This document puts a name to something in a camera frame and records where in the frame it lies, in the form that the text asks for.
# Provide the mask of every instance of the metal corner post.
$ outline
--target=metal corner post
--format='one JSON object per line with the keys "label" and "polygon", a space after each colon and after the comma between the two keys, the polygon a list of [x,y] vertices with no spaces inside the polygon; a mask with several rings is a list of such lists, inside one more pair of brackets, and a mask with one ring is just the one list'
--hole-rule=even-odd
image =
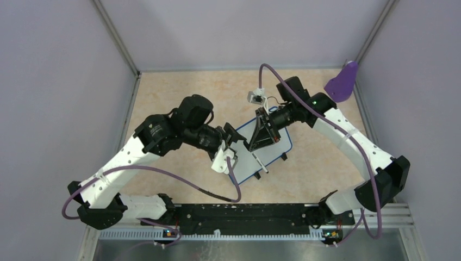
{"label": "metal corner post", "polygon": [[139,70],[136,67],[136,65],[133,62],[133,59],[131,55],[129,54],[125,44],[122,41],[122,38],[120,37],[119,33],[117,32],[117,29],[115,29],[114,24],[112,23],[112,20],[109,17],[109,14],[105,10],[101,0],[91,0],[91,3],[95,7],[97,13],[99,14],[102,22],[104,23],[104,26],[107,29],[107,32],[109,33],[110,37],[114,41],[115,46],[119,50],[120,54],[122,55],[123,59],[125,62],[128,64],[130,67],[131,71],[133,74],[136,76],[139,76]]}
{"label": "metal corner post", "polygon": [[101,235],[101,231],[90,226],[86,226],[77,261],[93,260],[96,253],[99,235]]}
{"label": "metal corner post", "polygon": [[399,0],[388,0],[386,6],[384,7],[383,11],[378,17],[375,25],[371,29],[370,34],[366,38],[365,42],[363,43],[362,48],[359,51],[359,54],[356,57],[356,62],[360,64],[365,57],[368,49],[370,48],[373,40],[375,39],[376,35],[378,35],[379,31],[382,29],[382,25],[385,23],[386,19],[389,17],[390,13],[394,10],[396,4]]}
{"label": "metal corner post", "polygon": [[117,148],[116,148],[116,152],[119,151],[123,145],[125,144],[125,138],[127,136],[127,132],[128,132],[128,126],[129,126],[129,122],[130,122],[130,119],[131,119],[131,114],[133,113],[133,108],[134,108],[134,102],[136,101],[136,96],[138,94],[138,89],[139,89],[139,84],[141,82],[141,73],[136,77],[136,81],[134,83],[134,88],[133,88],[133,92],[131,94],[131,98],[130,98],[130,102],[129,102],[129,105],[128,105],[128,110],[127,110],[127,114],[125,115],[125,120],[123,122],[123,129],[122,129],[122,133],[120,135],[120,141],[119,141],[119,144],[117,145]]}
{"label": "metal corner post", "polygon": [[360,116],[362,117],[363,126],[365,127],[366,136],[376,145],[379,144],[378,137],[376,136],[375,129],[371,123],[371,116],[364,101],[362,90],[360,88],[359,79],[356,79],[356,87],[354,88],[354,96],[356,98],[357,107],[359,109]]}

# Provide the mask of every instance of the white cable tie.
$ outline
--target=white cable tie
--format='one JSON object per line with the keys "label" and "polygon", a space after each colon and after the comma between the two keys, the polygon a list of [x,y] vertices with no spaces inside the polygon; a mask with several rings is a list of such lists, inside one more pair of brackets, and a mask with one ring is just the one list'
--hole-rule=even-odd
{"label": "white cable tie", "polygon": [[266,95],[266,89],[264,89],[264,87],[257,88],[254,92],[255,92],[255,94],[257,94],[259,96],[265,96]]}
{"label": "white cable tie", "polygon": [[263,108],[264,110],[266,111],[267,114],[270,113],[269,111],[269,103],[267,102],[267,98],[266,96],[263,97],[264,101],[263,101]]}
{"label": "white cable tie", "polygon": [[352,135],[356,134],[360,132],[358,129],[354,128],[353,130],[351,130],[350,132],[348,132],[346,135],[344,135],[344,137],[342,138],[342,140],[338,143],[337,145],[337,148],[338,149],[341,149],[341,146],[346,143],[346,141],[352,137]]}
{"label": "white cable tie", "polygon": [[104,173],[104,171],[102,170],[102,168],[99,169],[98,172],[96,173],[96,178],[100,179],[102,182],[109,185],[109,180],[107,179],[107,177],[103,173]]}

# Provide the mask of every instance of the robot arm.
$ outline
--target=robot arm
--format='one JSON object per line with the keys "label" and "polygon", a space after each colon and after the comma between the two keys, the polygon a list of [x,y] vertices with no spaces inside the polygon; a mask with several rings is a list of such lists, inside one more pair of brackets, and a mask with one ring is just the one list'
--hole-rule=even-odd
{"label": "robot arm", "polygon": [[[341,110],[327,95],[319,92],[310,97],[307,90],[302,87],[298,77],[291,77],[285,82],[306,104],[326,119],[343,128],[348,132],[348,135],[344,135],[327,122],[317,119],[282,84],[278,84],[277,89],[285,103],[270,113],[263,107],[256,110],[257,124],[247,149],[255,151],[270,146],[280,140],[278,130],[296,121],[306,122],[312,129],[329,138],[356,166],[364,179],[364,182],[360,184],[345,190],[334,191],[321,199],[319,212],[324,214],[319,219],[328,219],[329,216],[359,208],[366,208],[375,212],[377,207],[382,208],[390,202],[404,188],[410,167],[409,161],[404,156],[396,159],[373,144],[344,117]],[[266,100],[264,97],[257,97],[255,92],[250,92],[248,99],[252,103]],[[359,142],[370,161],[374,170],[381,206],[375,204],[365,159],[350,137],[354,137]]]}
{"label": "robot arm", "polygon": [[120,166],[148,166],[166,153],[177,150],[182,143],[205,150],[212,160],[211,168],[216,172],[228,173],[227,158],[231,165],[236,162],[231,143],[245,138],[228,123],[224,128],[210,127],[205,120],[211,114],[213,105],[200,95],[183,99],[178,108],[169,114],[151,115],[136,128],[122,149],[96,174],[82,182],[71,182],[70,194],[97,178],[74,200],[81,204],[77,212],[84,223],[105,229],[122,220],[133,222],[137,218],[159,219],[171,200],[164,194],[151,197],[120,195],[119,191],[139,170],[125,169],[104,176],[103,172]]}

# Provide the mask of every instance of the lavender wall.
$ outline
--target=lavender wall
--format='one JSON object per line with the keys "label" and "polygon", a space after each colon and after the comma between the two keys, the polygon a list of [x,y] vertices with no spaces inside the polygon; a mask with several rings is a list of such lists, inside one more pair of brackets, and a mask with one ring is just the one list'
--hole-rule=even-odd
{"label": "lavender wall", "polygon": [[90,1],[0,1],[1,260],[76,259],[66,186],[114,153],[133,84]]}
{"label": "lavender wall", "polygon": [[408,202],[430,260],[459,260],[461,2],[400,1],[359,70],[379,144],[412,163]]}
{"label": "lavender wall", "polygon": [[341,66],[387,0],[102,0],[141,71]]}

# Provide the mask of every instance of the purple cable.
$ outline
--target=purple cable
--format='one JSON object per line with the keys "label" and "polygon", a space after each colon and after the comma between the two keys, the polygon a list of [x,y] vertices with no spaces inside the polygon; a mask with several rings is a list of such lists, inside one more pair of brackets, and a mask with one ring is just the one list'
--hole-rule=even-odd
{"label": "purple cable", "polygon": [[[259,67],[259,88],[262,88],[263,87],[263,68],[266,67],[267,69],[269,69],[273,74],[274,76],[280,81],[280,83],[286,88],[287,91],[289,91],[291,93],[291,95],[293,95],[293,97],[300,103],[302,104],[310,113],[312,113],[313,115],[315,115],[317,118],[320,118],[321,120],[323,120],[324,122],[330,124],[331,126],[335,127],[337,130],[339,130],[341,133],[343,133],[344,135],[348,135],[348,132],[346,130],[344,130],[343,128],[341,128],[340,126],[336,125],[334,122],[330,121],[329,119],[323,117],[321,114],[319,114],[318,112],[316,112],[313,108],[311,108],[309,105],[306,104],[306,102],[304,102],[289,86],[288,84],[283,80],[283,78],[274,70],[274,68],[272,68],[272,66],[270,66],[269,64],[261,64],[261,66]],[[378,239],[381,237],[381,234],[382,234],[382,217],[381,217],[381,209],[379,206],[381,206],[380,202],[379,202],[379,195],[378,195],[378,189],[377,189],[377,185],[376,185],[376,181],[375,181],[375,173],[371,167],[371,163],[370,163],[370,160],[368,159],[367,155],[366,155],[366,152],[365,150],[362,148],[362,146],[359,144],[359,142],[353,137],[353,136],[350,136],[349,139],[352,141],[352,143],[354,143],[354,145],[357,147],[357,149],[359,150],[360,154],[362,154],[363,156],[363,159],[365,161],[365,165],[366,165],[366,168],[368,169],[368,173],[370,174],[370,181],[371,181],[371,187],[373,188],[373,195],[375,197],[375,204],[376,204],[376,216],[378,217],[378,232],[376,235],[373,235],[371,234],[371,231],[370,229],[368,228],[368,224],[366,223],[366,220],[365,220],[365,212],[364,212],[364,209],[361,209],[361,216],[360,216],[360,219],[363,220],[364,222],[364,225],[365,225],[365,229],[366,229],[366,232],[368,233],[368,235],[373,238],[373,239]],[[356,228],[358,227],[358,225],[356,225],[354,227],[354,229],[351,231],[351,233],[353,231],[356,230]]]}
{"label": "purple cable", "polygon": [[[156,222],[153,222],[153,221],[150,221],[150,220],[147,220],[147,219],[138,219],[138,220],[141,221],[141,222],[144,222],[146,224],[149,224],[151,226],[157,226],[157,227],[166,228],[168,230],[172,230],[178,235],[178,237],[176,237],[176,239],[173,242],[165,245],[165,248],[176,245],[177,243],[179,243],[179,240],[183,237],[182,233],[178,229],[175,229],[173,227],[165,226],[165,225],[162,225],[160,223],[156,223]],[[129,249],[127,249],[127,250],[123,251],[122,253],[120,253],[120,255],[117,258],[114,259],[114,261],[119,260],[121,257],[123,257],[125,254],[127,254],[131,250],[133,250],[133,249],[135,249],[135,248],[137,248],[139,246],[144,246],[144,245],[160,245],[161,246],[161,244],[155,244],[155,242],[153,242],[153,241],[143,241],[143,242],[137,243],[136,245],[134,245],[134,246],[130,247]]]}
{"label": "purple cable", "polygon": [[[214,198],[218,198],[218,199],[221,199],[221,200],[225,200],[225,201],[228,201],[228,202],[233,202],[233,203],[237,203],[241,200],[242,198],[242,193],[240,191],[240,186],[239,186],[239,183],[237,182],[237,180],[235,179],[235,175],[234,175],[234,170],[232,169],[232,165],[231,165],[231,160],[229,157],[227,157],[227,167],[229,169],[229,175],[230,175],[230,178],[232,179],[232,182],[234,183],[234,186],[237,190],[237,199],[236,200],[231,200],[231,199],[228,199],[226,197],[222,197],[222,196],[219,196],[219,195],[216,195],[216,194],[213,194],[211,192],[208,192],[202,188],[200,188],[199,186],[197,186],[196,184],[188,181],[187,179],[185,178],[182,178],[182,177],[179,177],[178,175],[175,175],[171,172],[168,172],[168,171],[165,171],[165,170],[161,170],[161,169],[157,169],[156,167],[149,167],[149,166],[140,166],[140,165],[129,165],[129,166],[120,166],[120,167],[115,167],[113,169],[110,169],[110,170],[106,170],[102,173],[102,175],[104,176],[107,176],[111,173],[114,173],[116,171],[120,171],[120,170],[148,170],[148,171],[154,171],[154,172],[158,172],[158,173],[161,173],[161,174],[165,174],[167,176],[170,176],[172,178],[175,178],[181,182],[184,182],[185,184],[193,187],[194,189],[202,192],[202,193],[205,193],[206,195],[208,196],[211,196],[211,197],[214,197]],[[72,195],[66,200],[66,202],[64,202],[64,206],[61,210],[61,214],[63,215],[63,217],[65,219],[71,219],[71,220],[74,220],[74,219],[80,219],[78,216],[68,216],[66,214],[66,209],[67,209],[67,206],[69,205],[69,203],[73,200],[73,198],[75,198],[78,194],[80,194],[83,190],[85,190],[86,188],[88,188],[89,186],[91,186],[94,182],[96,182],[98,180],[98,178],[93,178],[92,180],[90,180],[88,183],[86,183],[85,185],[83,185],[81,188],[77,189],[74,193],[72,193]]]}
{"label": "purple cable", "polygon": [[336,246],[340,246],[344,244],[344,242],[346,242],[349,239],[352,233],[354,233],[357,230],[357,228],[360,226],[360,223],[363,221],[364,216],[365,215],[360,215],[360,219],[357,221],[356,225],[352,228],[351,231],[349,231],[349,233],[340,242],[336,243]]}

